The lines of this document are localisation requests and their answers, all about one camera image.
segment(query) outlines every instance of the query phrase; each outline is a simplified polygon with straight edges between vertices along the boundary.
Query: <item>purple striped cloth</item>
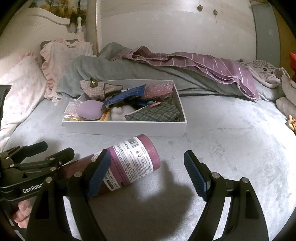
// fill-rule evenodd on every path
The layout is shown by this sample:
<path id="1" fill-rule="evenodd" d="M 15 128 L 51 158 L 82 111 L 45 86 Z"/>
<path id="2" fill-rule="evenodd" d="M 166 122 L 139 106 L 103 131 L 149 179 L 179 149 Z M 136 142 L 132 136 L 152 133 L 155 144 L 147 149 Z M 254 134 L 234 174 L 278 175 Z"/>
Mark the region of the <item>purple striped cloth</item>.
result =
<path id="1" fill-rule="evenodd" d="M 130 59 L 153 66 L 176 66 L 195 71 L 221 84 L 237 83 L 239 90 L 249 99 L 259 99 L 255 79 L 248 69 L 238 62 L 197 53 L 153 53 L 147 47 L 124 51 L 113 57 Z"/>

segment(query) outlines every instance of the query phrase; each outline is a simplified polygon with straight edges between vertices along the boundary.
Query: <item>bed post finial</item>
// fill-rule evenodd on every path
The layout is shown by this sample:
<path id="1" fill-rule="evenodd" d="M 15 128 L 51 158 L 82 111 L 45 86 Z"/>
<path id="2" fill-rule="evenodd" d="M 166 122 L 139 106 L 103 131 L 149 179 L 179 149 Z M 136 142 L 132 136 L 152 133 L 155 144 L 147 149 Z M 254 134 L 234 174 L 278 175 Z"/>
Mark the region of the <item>bed post finial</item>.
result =
<path id="1" fill-rule="evenodd" d="M 77 18 L 77 33 L 78 32 L 82 32 L 81 17 L 80 16 Z"/>

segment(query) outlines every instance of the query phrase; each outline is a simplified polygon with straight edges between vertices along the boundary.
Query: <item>silver bolt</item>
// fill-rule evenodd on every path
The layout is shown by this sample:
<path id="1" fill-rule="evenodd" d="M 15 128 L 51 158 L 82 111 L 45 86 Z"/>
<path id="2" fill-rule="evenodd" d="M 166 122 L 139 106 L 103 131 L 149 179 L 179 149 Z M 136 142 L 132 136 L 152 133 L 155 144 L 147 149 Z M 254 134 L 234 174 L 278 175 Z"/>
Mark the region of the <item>silver bolt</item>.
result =
<path id="1" fill-rule="evenodd" d="M 47 182 L 47 183 L 51 183 L 51 181 L 52 181 L 52 177 L 47 177 L 47 178 L 45 179 L 45 182 Z"/>
<path id="2" fill-rule="evenodd" d="M 218 179 L 218 178 L 220 177 L 220 174 L 217 173 L 217 172 L 213 172 L 213 173 L 212 173 L 212 176 L 213 176 L 213 178 Z"/>
<path id="3" fill-rule="evenodd" d="M 75 172 L 74 177 L 81 177 L 82 176 L 82 172 Z"/>
<path id="4" fill-rule="evenodd" d="M 246 177 L 243 177 L 242 182 L 247 184 L 249 182 L 249 179 L 247 179 Z"/>

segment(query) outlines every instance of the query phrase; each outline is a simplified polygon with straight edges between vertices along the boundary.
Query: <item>bottle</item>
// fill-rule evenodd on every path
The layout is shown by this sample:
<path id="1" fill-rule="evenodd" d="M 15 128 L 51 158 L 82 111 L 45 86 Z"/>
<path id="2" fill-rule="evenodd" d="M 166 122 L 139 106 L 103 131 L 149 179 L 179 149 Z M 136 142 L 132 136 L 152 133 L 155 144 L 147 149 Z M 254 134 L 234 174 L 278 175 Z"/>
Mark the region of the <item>bottle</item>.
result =
<path id="1" fill-rule="evenodd" d="M 160 167 L 160 159 L 150 139 L 141 134 L 107 148 L 111 153 L 111 165 L 104 177 L 98 195 L 115 191 L 152 173 Z M 99 154 L 94 153 L 59 169 L 60 178 L 70 178 L 75 172 L 83 172 Z"/>

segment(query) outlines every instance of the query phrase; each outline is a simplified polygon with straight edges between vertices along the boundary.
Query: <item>white box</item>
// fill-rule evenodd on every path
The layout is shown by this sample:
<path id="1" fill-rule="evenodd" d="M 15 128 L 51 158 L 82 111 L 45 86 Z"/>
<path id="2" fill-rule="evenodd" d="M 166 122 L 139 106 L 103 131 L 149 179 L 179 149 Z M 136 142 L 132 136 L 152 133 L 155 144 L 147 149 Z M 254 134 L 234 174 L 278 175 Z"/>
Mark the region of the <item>white box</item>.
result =
<path id="1" fill-rule="evenodd" d="M 109 84 L 122 85 L 123 89 L 134 88 L 141 85 L 146 87 L 173 82 L 170 80 L 109 80 L 105 81 Z M 187 120 L 183 110 L 183 106 L 178 95 L 176 86 L 173 88 L 173 99 L 176 107 L 180 111 L 180 121 L 175 122 L 157 122 L 157 121 L 70 121 L 63 120 L 63 124 L 67 131 L 86 134 L 100 135 L 119 135 L 119 136 L 137 136 L 145 134 L 147 136 L 166 136 L 178 137 L 183 136 Z M 85 95 L 82 94 L 79 100 L 85 101 Z"/>

